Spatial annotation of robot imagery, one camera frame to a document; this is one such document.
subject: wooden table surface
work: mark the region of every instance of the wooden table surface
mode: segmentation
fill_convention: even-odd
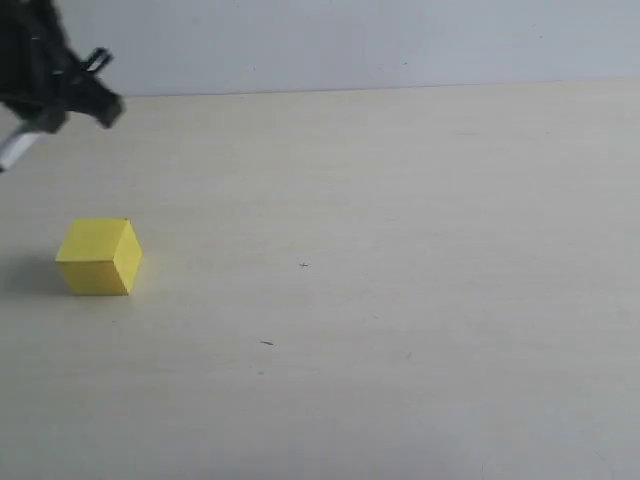
[[[133,296],[67,293],[86,216]],[[639,249],[640,80],[75,118],[0,178],[0,477],[638,478]]]

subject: cube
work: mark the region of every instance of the cube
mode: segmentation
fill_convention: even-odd
[[[126,218],[75,220],[56,256],[76,295],[129,295],[141,260],[142,248]]]

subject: white wall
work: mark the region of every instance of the white wall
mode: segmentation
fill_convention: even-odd
[[[640,74],[637,0],[58,0],[128,94]]]

